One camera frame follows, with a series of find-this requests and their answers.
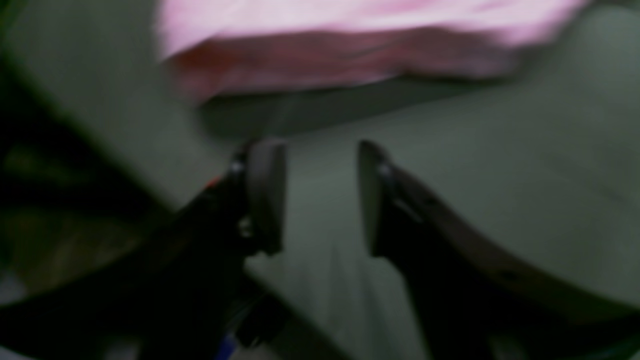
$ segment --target black plastic part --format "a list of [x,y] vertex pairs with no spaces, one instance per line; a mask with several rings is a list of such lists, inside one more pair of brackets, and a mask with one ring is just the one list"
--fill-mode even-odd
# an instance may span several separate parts
[[244,318],[236,339],[245,348],[269,342],[284,328],[291,312],[271,295],[266,295]]
[[[254,149],[277,154],[271,157],[281,162],[276,176]],[[245,236],[239,223],[262,217],[254,211],[263,211],[264,199],[284,203],[284,188],[261,193],[278,187],[263,182],[283,179],[283,162],[282,143],[251,143],[221,181],[137,251],[49,293],[0,307],[0,345],[42,360],[86,360],[100,358],[105,339],[134,336],[143,360],[212,359],[244,259],[280,243],[275,231],[265,231],[268,241]],[[276,215],[267,218],[274,221],[270,229],[281,227]]]
[[640,348],[635,309],[504,252],[375,143],[358,162],[369,250],[404,276],[436,360],[617,360]]

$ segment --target pink fabric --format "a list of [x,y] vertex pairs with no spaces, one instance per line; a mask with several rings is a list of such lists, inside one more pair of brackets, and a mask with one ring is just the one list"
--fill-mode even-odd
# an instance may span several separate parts
[[195,101],[400,74],[483,79],[588,0],[161,0],[161,56]]

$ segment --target pink cloth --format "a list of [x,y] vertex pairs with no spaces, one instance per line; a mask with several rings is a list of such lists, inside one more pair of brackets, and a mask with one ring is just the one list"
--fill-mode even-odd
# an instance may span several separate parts
[[161,56],[197,102],[400,74],[484,79],[588,0],[161,0]]

